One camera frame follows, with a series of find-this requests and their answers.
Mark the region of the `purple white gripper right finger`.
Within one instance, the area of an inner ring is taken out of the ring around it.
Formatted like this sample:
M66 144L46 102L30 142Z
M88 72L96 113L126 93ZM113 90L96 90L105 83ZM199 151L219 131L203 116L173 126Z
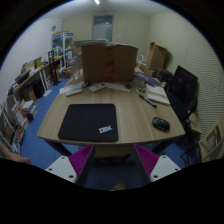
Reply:
M145 182L155 182L180 170L180 167L166 155L158 156L138 144L134 145L134 149Z

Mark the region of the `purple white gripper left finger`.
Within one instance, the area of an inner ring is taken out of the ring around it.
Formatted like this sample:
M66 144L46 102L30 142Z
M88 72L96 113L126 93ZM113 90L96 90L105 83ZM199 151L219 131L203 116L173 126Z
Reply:
M84 184L95 156L95 146L89 145L71 156L61 156L47 171L75 184Z

